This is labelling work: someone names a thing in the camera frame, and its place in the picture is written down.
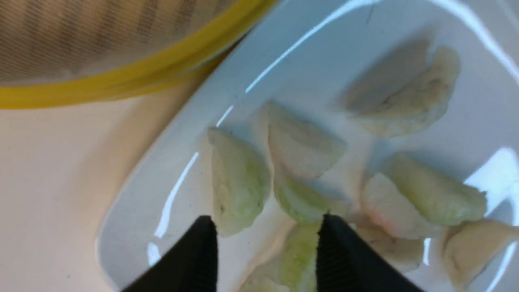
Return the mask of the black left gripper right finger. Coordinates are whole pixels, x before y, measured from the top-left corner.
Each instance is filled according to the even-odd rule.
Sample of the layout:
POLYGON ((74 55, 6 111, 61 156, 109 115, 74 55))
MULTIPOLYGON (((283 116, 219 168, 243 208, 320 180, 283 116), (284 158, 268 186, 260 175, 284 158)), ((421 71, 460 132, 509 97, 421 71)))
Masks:
POLYGON ((421 292, 371 248, 349 224, 325 214, 318 232, 318 292, 421 292))

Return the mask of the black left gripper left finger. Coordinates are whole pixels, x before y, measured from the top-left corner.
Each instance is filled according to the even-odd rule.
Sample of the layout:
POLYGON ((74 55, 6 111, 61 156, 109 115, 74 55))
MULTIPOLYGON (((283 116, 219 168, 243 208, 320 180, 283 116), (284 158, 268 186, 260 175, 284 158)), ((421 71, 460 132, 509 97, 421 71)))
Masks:
POLYGON ((215 292, 218 281, 217 228, 199 216, 161 259, 124 292, 215 292))

